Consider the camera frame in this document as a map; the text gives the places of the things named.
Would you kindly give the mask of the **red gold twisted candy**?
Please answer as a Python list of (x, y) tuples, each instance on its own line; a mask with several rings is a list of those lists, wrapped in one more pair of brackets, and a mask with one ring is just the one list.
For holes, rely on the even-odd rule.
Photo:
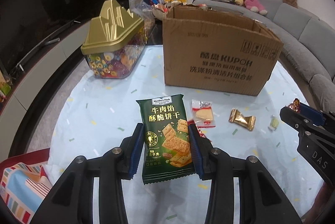
[(295, 98), (293, 102), (290, 103), (287, 107), (292, 111), (300, 113), (300, 100), (298, 98)]

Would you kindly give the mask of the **dark green cracker packet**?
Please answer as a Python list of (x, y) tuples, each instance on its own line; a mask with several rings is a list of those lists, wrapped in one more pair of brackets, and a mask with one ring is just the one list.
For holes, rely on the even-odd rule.
[(183, 95), (137, 101), (144, 124), (144, 184), (195, 173)]

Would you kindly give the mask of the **pale green wrapped candy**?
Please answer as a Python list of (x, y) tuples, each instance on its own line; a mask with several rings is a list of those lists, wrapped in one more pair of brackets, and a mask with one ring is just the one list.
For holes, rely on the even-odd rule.
[(271, 120), (270, 120), (270, 124), (268, 126), (269, 130), (271, 130), (272, 132), (275, 131), (277, 128), (279, 127), (279, 119), (277, 118), (277, 116), (272, 115), (271, 116)]

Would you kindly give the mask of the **gold wrapped candy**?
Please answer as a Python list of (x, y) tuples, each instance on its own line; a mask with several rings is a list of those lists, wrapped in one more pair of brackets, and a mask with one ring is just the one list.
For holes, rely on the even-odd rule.
[(229, 122), (238, 124), (248, 131), (253, 131), (256, 117), (255, 116), (244, 116), (238, 109), (232, 108), (229, 116)]

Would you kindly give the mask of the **colourful striped rug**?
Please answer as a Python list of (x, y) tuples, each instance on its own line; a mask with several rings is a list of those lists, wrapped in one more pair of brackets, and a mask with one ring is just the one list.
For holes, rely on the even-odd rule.
[(9, 216), (30, 223), (52, 188), (44, 165), (49, 149), (8, 158), (1, 162), (1, 201)]

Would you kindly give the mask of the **grey sectional sofa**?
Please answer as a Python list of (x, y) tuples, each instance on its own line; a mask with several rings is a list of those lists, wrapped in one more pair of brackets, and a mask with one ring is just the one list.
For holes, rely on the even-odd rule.
[(259, 0), (267, 11), (261, 15), (230, 3), (194, 0), (215, 10), (236, 11), (262, 22), (284, 44), (282, 58), (298, 76), (311, 100), (325, 112), (334, 111), (334, 28), (305, 9), (282, 0)]

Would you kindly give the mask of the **clear cake slice packet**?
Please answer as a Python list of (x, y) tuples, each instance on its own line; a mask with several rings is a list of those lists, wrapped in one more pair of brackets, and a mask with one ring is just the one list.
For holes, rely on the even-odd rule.
[(192, 99), (191, 110), (192, 118), (198, 128), (216, 127), (212, 102)]

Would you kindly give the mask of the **light blue patterned tablecloth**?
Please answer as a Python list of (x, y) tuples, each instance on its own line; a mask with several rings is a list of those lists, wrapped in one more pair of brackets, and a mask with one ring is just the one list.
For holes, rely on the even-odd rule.
[(181, 169), (191, 159), (185, 128), (193, 117), (191, 104), (210, 102), (215, 125), (202, 133), (233, 157), (257, 157), (303, 215), (312, 207), (322, 178), (297, 152), (297, 131), (279, 118), (281, 108), (294, 99), (304, 96), (281, 64), (256, 97), (167, 86), (163, 49), (150, 46), (125, 79), (98, 79), (85, 72), (60, 112), (46, 173), (55, 183), (75, 157), (101, 157), (139, 122), (149, 128), (140, 167), (160, 163)]

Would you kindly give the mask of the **brown cardboard box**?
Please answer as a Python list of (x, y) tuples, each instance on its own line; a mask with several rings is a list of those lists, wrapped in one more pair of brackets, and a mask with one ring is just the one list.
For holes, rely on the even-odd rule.
[(259, 21), (192, 6), (173, 7), (162, 24), (164, 81), (257, 96), (283, 42)]

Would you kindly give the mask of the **white tv cabinet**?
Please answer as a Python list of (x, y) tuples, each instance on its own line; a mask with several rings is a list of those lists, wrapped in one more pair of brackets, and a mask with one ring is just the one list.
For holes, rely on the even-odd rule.
[(33, 100), (53, 73), (84, 42), (90, 23), (76, 28), (49, 50), (23, 77), (1, 112), (1, 160), (9, 157), (19, 126)]

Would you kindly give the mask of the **pink plush toy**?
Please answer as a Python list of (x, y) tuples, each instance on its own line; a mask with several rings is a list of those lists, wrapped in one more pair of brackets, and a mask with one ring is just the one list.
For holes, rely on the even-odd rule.
[(245, 0), (244, 6), (255, 13), (259, 13), (263, 16), (267, 15), (267, 10), (265, 7), (259, 2), (259, 0)]

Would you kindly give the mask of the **gold lid candy container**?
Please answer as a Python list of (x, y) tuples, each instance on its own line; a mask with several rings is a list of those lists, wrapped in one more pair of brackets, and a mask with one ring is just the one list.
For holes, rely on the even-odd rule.
[(94, 77), (123, 79), (133, 71), (146, 43), (144, 20), (117, 0), (108, 0), (91, 19), (81, 52)]

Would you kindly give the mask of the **black television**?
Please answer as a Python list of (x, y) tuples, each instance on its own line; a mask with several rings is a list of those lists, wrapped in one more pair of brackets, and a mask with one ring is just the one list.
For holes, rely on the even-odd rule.
[(11, 71), (39, 42), (81, 15), (82, 0), (1, 0), (1, 62)]

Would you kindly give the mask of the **bag of nuts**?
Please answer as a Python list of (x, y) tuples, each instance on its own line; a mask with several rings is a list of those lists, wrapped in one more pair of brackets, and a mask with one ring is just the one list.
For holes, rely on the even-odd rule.
[(144, 20), (145, 35), (149, 38), (155, 26), (152, 7), (145, 3), (144, 0), (129, 0), (129, 9)]

